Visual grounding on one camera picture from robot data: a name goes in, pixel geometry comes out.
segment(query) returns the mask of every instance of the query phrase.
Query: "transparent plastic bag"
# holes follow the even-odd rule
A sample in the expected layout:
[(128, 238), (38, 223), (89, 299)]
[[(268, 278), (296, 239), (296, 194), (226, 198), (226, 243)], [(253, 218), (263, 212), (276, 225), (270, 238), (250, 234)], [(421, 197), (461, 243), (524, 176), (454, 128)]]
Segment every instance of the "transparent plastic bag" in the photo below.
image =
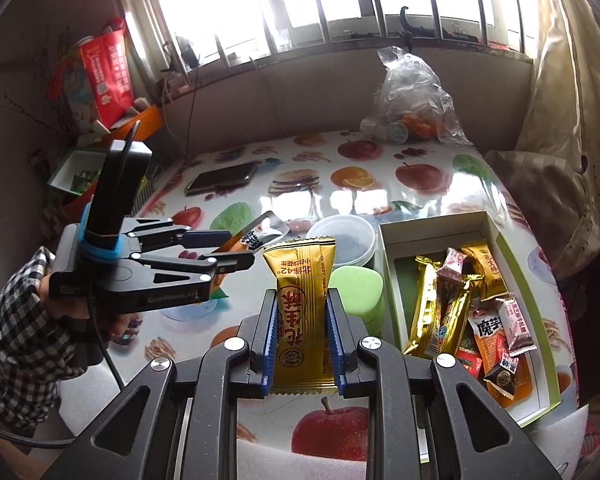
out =
[(440, 79), (421, 58), (391, 46), (378, 50), (386, 77), (370, 117), (360, 132), (403, 144), (437, 137), (441, 142), (471, 143), (464, 136), (454, 102)]

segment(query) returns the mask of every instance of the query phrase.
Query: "window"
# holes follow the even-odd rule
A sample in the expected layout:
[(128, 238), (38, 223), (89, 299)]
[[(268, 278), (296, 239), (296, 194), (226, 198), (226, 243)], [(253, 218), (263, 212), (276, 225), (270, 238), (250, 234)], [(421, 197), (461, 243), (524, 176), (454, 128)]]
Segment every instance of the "window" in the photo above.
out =
[(532, 55), (538, 26), (537, 0), (482, 0), (482, 9), (478, 0), (121, 1), (138, 56), (154, 80), (170, 65), (181, 73), (197, 65), (221, 70), (315, 44), (398, 36), (404, 7), (415, 37), (435, 37), (437, 19), (439, 39), (482, 42), (482, 10), (489, 46), (520, 50), (520, 1), (524, 50)]

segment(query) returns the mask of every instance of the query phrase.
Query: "fruit print tablecloth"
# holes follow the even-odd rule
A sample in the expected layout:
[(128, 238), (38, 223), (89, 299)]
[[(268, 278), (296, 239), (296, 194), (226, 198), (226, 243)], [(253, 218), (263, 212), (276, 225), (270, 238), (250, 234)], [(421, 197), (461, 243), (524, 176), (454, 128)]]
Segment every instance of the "fruit print tablecloth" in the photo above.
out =
[[(198, 174), (251, 160), (259, 165), (247, 187), (184, 195), (184, 189)], [(333, 214), (357, 214), (378, 225), (483, 209), (499, 225), (526, 273), (552, 345), (562, 403), (536, 422), (542, 426), (574, 412), (577, 406), (570, 329), (542, 250), (511, 196), (475, 149), (433, 141), (403, 146), (379, 144), (357, 132), (307, 134), (250, 144), (200, 155), (189, 167), (175, 171), (142, 215), (170, 217), (192, 228), (234, 233), (262, 212), (273, 210), (297, 237), (319, 219)], [(178, 249), (163, 253), (196, 257), (195, 253)], [(131, 380), (148, 363), (145, 347), (159, 337), (173, 348), (176, 361), (203, 355), (212, 344), (234, 335), (243, 318), (259, 313), (264, 291), (275, 285), (275, 278), (258, 254), (252, 269), (228, 276), (212, 300), (145, 313), (130, 346), (112, 345), (123, 378)], [(83, 389), (91, 387), (86, 381), (82, 384)], [(78, 401), (64, 397), (64, 410), (70, 411), (67, 403)], [(250, 449), (266, 446), (313, 454), (321, 449), (324, 456), (358, 460), (362, 447), (366, 449), (359, 421), (363, 413), (363, 399), (344, 401), (338, 396), (246, 400), (238, 412), (238, 437), (254, 446)], [(84, 425), (74, 421), (72, 430), (80, 431), (89, 421), (84, 420)], [(327, 436), (320, 440), (320, 446), (310, 437), (316, 432)], [(360, 471), (363, 478), (362, 463)]]

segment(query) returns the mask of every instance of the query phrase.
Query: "apple stem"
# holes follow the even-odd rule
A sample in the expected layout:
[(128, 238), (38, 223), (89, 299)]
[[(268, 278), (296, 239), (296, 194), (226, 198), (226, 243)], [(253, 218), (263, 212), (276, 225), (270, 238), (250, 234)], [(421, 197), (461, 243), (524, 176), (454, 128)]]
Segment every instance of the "apple stem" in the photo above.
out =
[(320, 402), (324, 406), (324, 409), (327, 410), (327, 413), (331, 415), (331, 408), (329, 407), (329, 397), (323, 397), (320, 399)]

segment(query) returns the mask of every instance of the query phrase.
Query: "green plastic container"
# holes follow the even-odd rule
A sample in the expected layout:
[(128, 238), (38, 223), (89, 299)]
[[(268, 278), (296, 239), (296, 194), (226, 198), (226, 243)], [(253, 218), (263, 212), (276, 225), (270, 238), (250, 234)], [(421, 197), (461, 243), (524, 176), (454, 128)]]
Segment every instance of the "green plastic container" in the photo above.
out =
[(366, 267), (338, 267), (329, 279), (329, 286), (340, 293), (344, 311), (362, 318), (369, 334), (375, 336), (384, 324), (382, 285), (382, 276)]

